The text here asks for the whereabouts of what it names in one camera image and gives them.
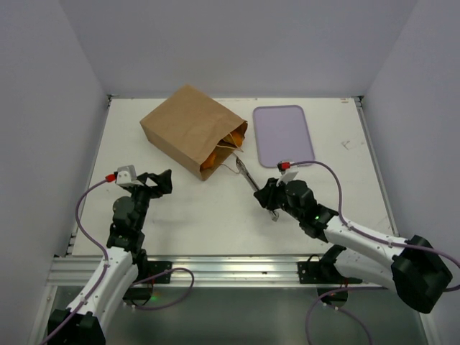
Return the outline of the orange fake baguette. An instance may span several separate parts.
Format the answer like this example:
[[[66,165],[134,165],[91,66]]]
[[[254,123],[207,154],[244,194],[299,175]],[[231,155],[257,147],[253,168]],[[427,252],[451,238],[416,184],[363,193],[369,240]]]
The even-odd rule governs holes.
[[[219,141],[222,147],[230,147],[232,149],[240,149],[242,147],[244,138],[238,131],[232,131]]]

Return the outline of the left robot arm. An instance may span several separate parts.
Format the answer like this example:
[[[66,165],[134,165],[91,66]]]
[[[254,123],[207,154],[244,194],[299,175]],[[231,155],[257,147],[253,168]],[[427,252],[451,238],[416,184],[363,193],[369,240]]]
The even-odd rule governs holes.
[[[106,329],[116,306],[133,282],[150,272],[142,248],[142,232],[150,201],[173,191],[171,170],[137,175],[133,166],[120,167],[105,177],[127,195],[114,201],[109,237],[100,245],[102,259],[78,296],[64,309],[54,310],[43,344],[105,344]]]

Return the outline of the orange fake bread loaf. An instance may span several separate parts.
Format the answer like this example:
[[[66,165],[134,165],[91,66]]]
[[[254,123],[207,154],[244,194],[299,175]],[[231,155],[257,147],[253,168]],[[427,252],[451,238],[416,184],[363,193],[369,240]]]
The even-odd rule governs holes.
[[[201,170],[211,169],[216,161],[216,153],[212,152],[206,160],[201,164]]]

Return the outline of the metal kitchen tongs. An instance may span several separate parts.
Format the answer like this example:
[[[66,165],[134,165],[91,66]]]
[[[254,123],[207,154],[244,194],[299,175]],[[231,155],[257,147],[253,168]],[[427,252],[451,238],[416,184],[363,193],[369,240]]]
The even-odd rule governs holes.
[[[235,163],[236,163],[236,168],[237,168],[239,174],[244,177],[244,179],[248,182],[249,186],[251,187],[251,189],[254,192],[259,191],[260,188],[259,188],[257,182],[251,176],[251,174],[249,173],[249,171],[246,168],[245,164],[242,162],[242,160],[236,154],[234,154],[234,156],[236,157]],[[267,210],[267,212],[270,215],[270,218],[272,219],[272,221],[276,222],[279,219],[279,213],[278,212],[270,211],[270,210]]]

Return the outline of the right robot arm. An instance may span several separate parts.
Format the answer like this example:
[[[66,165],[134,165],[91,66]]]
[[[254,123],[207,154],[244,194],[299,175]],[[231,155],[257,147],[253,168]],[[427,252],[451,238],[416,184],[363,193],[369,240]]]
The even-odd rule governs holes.
[[[326,281],[354,278],[380,285],[420,313],[430,313],[452,281],[440,252],[426,239],[384,235],[347,220],[318,203],[304,181],[270,178],[254,197],[268,211],[289,214],[307,236],[331,244],[320,265]]]

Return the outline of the brown paper bag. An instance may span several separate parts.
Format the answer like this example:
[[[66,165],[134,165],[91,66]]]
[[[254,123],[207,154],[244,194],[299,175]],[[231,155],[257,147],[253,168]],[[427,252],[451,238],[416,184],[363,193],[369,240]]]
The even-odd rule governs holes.
[[[248,127],[246,120],[189,85],[148,113],[140,125],[151,144],[202,181],[231,153],[242,151],[242,146],[222,147],[219,141],[232,131],[238,131],[245,140]],[[201,170],[201,164],[212,152],[216,153],[214,166]]]

